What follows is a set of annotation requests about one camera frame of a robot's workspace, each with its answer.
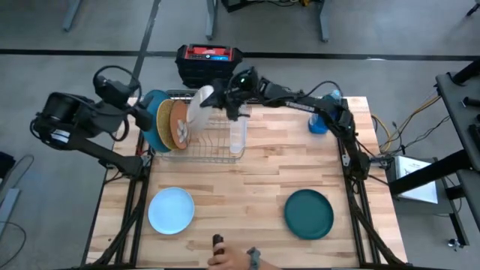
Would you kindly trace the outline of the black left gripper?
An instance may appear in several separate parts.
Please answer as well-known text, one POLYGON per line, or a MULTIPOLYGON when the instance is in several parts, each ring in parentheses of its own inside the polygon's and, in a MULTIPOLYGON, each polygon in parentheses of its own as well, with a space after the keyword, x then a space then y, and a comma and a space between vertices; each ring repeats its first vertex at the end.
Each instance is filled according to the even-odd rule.
MULTIPOLYGON (((131 89, 128 85, 117 80, 107 79, 104 76, 95 76, 93 79, 95 93, 105 103, 113 105, 118 109, 124 109, 131 96, 131 89)), ((145 106, 135 105, 129 109, 129 114, 135 119, 135 125, 142 131, 152 129, 153 115, 148 112, 145 106)))

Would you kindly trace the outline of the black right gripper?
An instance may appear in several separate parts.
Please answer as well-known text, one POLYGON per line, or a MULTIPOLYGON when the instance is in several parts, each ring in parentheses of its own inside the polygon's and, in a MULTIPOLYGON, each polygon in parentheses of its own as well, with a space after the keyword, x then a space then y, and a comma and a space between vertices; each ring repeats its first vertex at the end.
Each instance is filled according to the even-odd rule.
POLYGON ((254 67, 239 71, 230 81, 213 80, 211 86, 214 92, 200 106, 225 109, 226 117, 231 121, 237 121, 242 116, 248 117, 248 114, 240 112, 240 107, 257 96, 258 81, 258 73, 254 67))

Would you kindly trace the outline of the large blue plate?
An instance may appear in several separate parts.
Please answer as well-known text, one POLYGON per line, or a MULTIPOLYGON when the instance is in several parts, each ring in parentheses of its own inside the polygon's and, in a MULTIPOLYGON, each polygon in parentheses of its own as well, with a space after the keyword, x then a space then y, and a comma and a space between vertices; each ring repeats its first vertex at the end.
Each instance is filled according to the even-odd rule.
POLYGON ((170 152, 170 149, 167 148, 164 143, 161 141, 161 138, 157 129, 157 115, 158 107, 164 100, 169 100, 170 96, 161 90, 151 90, 148 94, 145 95, 145 99, 150 99, 151 102, 147 106, 146 110, 152 115, 151 128, 148 131, 143 131, 142 134, 148 144, 156 151, 160 153, 170 152))

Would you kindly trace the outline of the beige plate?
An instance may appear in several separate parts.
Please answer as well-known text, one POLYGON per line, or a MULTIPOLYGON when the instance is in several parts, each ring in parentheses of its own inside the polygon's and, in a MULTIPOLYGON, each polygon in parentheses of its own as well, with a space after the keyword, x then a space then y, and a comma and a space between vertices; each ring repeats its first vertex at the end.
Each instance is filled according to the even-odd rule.
POLYGON ((213 92, 214 88, 211 85, 204 85, 191 98, 187 109, 187 125, 192 134, 199 133, 208 124, 213 108, 211 106, 201 107, 200 104, 213 92))

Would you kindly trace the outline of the brown floral print plate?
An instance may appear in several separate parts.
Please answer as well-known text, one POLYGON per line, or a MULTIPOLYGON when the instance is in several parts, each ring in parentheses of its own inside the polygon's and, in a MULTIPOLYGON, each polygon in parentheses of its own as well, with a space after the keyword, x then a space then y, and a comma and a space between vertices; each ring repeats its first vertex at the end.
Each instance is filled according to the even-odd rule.
POLYGON ((182 100, 175 100, 170 110, 169 126, 175 146, 186 149, 188 146, 188 106, 182 100))

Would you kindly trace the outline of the light blue plate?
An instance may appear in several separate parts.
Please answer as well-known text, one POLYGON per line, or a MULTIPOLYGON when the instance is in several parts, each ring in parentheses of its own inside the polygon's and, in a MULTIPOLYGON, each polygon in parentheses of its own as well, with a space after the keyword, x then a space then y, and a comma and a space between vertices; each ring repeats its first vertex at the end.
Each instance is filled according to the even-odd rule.
POLYGON ((148 221, 160 234, 175 235, 186 229, 194 218, 195 204, 183 188, 167 187, 159 191, 148 207, 148 221))

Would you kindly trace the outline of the dark green plate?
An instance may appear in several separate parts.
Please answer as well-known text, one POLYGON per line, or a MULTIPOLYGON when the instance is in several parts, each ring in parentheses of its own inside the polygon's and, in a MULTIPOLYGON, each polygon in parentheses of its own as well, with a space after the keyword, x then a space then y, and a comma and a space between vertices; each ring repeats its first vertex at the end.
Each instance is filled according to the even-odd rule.
POLYGON ((304 240, 317 240, 329 234, 335 216, 325 196, 316 190, 302 189, 287 198, 283 218, 293 235, 304 240))

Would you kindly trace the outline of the red black power station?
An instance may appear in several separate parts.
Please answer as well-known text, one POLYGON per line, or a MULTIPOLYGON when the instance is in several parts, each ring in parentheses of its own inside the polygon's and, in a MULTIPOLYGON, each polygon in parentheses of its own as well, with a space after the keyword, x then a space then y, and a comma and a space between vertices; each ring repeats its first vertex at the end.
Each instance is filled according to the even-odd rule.
POLYGON ((243 52, 235 47, 190 44, 178 49, 175 63, 183 84, 199 89, 215 79, 229 80, 242 59, 243 52))

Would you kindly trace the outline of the translucent plastic utensil caddy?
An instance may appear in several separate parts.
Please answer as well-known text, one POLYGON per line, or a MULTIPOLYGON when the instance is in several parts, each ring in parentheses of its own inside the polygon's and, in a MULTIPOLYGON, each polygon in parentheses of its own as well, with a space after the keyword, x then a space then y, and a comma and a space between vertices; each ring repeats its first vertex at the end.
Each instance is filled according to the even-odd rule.
POLYGON ((248 108, 246 104, 242 104, 239 108, 241 116, 236 121, 230 121, 229 124, 229 150, 233 154, 240 153, 246 145, 248 108))

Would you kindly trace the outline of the grey desk leg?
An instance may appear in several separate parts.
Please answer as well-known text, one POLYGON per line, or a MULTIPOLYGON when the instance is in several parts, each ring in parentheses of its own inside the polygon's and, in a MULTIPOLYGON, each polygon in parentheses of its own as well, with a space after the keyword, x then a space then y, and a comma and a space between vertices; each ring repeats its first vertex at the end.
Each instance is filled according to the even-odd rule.
POLYGON ((62 22, 62 29, 65 32, 69 32, 72 28, 74 19, 77 15, 77 12, 82 4, 83 0, 67 0, 67 10, 64 15, 64 19, 62 22))
POLYGON ((319 35, 320 40, 324 43, 329 41, 329 9, 332 0, 319 0, 319 35))
POLYGON ((219 0, 205 0, 207 7, 207 17, 205 24, 205 37, 211 41, 214 37, 215 21, 217 17, 217 7, 219 0))

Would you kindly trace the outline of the blue dish soap bottle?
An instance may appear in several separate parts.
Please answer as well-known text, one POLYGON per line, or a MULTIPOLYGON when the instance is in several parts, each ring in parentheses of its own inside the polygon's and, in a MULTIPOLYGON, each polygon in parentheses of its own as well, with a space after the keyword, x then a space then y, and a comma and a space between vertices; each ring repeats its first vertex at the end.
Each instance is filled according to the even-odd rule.
MULTIPOLYGON (((331 93, 322 96, 322 99, 340 102, 342 97, 342 92, 339 89, 335 89, 331 93)), ((326 134, 329 131, 323 118, 317 114, 312 114, 310 116, 307 126, 312 134, 326 134)))

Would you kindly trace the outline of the person's hand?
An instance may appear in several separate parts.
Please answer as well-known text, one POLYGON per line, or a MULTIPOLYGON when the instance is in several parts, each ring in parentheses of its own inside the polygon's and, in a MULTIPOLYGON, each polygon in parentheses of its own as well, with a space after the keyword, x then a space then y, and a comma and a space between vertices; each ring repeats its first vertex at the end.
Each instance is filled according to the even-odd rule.
POLYGON ((226 242, 220 243, 217 248, 223 248, 224 254, 209 258, 208 270, 248 270, 250 257, 245 252, 226 242))

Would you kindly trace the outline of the grey side table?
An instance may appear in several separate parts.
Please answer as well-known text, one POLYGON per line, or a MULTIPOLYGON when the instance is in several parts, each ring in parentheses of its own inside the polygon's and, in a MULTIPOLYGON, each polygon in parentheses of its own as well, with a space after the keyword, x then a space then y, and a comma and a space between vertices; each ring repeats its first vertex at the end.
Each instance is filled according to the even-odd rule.
POLYGON ((480 230, 480 58, 458 72, 437 75, 435 80, 468 157, 469 166, 457 174, 480 230))

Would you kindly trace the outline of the black table edge rail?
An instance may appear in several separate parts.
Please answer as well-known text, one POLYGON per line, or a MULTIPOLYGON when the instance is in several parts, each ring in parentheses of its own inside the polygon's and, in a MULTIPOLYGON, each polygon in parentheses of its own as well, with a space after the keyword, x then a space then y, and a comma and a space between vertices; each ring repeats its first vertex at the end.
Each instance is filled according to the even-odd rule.
POLYGON ((290 104, 298 104, 299 106, 308 106, 308 107, 327 107, 330 105, 342 105, 346 102, 344 98, 340 102, 330 101, 322 98, 315 97, 306 97, 303 99, 292 99, 292 98, 281 98, 281 99, 272 99, 272 100, 257 100, 250 99, 247 104, 261 104, 266 107, 288 107, 290 104))

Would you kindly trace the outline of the black aluminium frame strut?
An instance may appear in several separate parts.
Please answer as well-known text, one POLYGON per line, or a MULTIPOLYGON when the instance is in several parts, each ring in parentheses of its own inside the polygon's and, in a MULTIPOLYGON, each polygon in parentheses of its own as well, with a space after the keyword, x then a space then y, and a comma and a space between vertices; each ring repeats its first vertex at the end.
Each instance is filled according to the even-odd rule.
POLYGON ((359 267, 373 270, 403 270, 410 265, 395 256, 374 229, 365 187, 365 180, 371 168, 371 157, 357 140, 356 124, 347 99, 341 99, 340 105, 340 132, 334 135, 337 137, 342 162, 359 267))
POLYGON ((104 193, 105 185, 102 185, 100 197, 98 200, 94 220, 91 224, 87 245, 82 257, 82 263, 79 270, 112 270, 112 269, 135 269, 137 266, 137 257, 140 246, 140 234, 143 225, 143 215, 146 207, 146 195, 149 186, 149 176, 152 168, 152 153, 150 148, 144 150, 145 139, 142 133, 139 133, 136 143, 135 154, 146 160, 146 165, 142 168, 141 175, 129 179, 126 200, 124 204, 124 213, 121 219, 121 226, 113 239, 109 240, 109 246, 93 262, 87 262, 89 245, 92 242, 93 232, 100 211, 101 197, 104 193), (124 262, 125 246, 127 244, 128 233, 133 229, 132 243, 130 246, 130 256, 128 262, 124 262))

